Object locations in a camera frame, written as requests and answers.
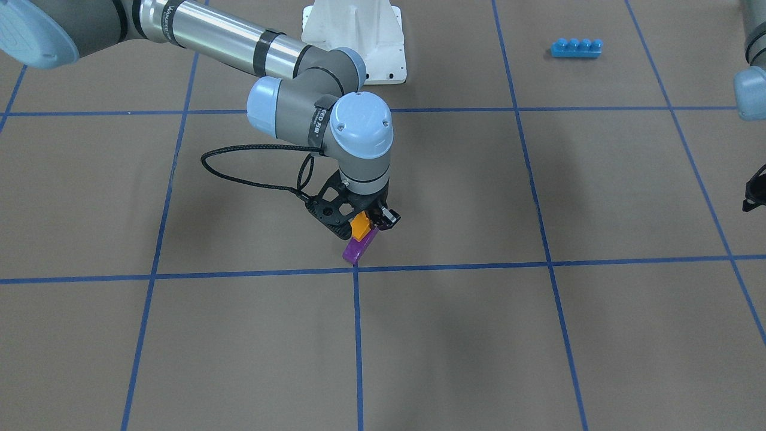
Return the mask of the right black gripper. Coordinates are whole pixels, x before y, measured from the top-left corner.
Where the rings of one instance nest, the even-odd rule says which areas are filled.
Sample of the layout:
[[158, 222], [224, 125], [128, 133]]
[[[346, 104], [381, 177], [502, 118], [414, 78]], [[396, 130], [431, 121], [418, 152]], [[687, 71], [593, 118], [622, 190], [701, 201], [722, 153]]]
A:
[[352, 191], [347, 184], [343, 184], [342, 215], [346, 216], [347, 223], [352, 223], [358, 214], [366, 211], [376, 229], [379, 231], [392, 229], [400, 221], [400, 214], [388, 206], [389, 186], [390, 183], [386, 182], [377, 192], [361, 194]]

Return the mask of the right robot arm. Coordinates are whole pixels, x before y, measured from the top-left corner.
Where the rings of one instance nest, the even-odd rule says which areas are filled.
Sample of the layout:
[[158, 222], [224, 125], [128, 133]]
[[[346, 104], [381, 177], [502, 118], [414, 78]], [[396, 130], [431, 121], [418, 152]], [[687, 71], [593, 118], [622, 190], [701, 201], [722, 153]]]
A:
[[[51, 70], [129, 41], [167, 44], [217, 63], [225, 77], [252, 82], [245, 115], [271, 144], [208, 151], [210, 174], [279, 190], [338, 237], [366, 216], [380, 231], [400, 214], [387, 202], [394, 125], [388, 104], [364, 90], [366, 63], [350, 47], [323, 49], [233, 16], [204, 1], [3, 1], [2, 51], [22, 65]], [[225, 174], [211, 159], [245, 151], [301, 152], [293, 186]]]

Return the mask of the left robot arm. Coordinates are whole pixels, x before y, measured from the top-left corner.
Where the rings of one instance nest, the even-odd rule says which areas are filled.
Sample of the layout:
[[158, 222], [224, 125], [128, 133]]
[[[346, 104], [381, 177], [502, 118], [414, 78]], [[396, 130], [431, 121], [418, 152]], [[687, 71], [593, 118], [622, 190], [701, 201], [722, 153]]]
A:
[[[744, 28], [744, 56], [747, 68], [733, 77], [739, 118], [761, 121], [765, 118], [765, 2], [741, 1]], [[765, 166], [745, 183], [742, 211], [747, 213], [765, 205]]]

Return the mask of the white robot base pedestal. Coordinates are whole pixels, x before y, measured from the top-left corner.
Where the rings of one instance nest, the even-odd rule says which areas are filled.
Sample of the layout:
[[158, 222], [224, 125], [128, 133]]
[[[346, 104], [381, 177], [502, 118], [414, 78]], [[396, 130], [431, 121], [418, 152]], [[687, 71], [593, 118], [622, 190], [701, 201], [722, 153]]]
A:
[[301, 39], [326, 51], [347, 47], [364, 63], [366, 85], [408, 78], [402, 11], [389, 1], [315, 1], [302, 12]]

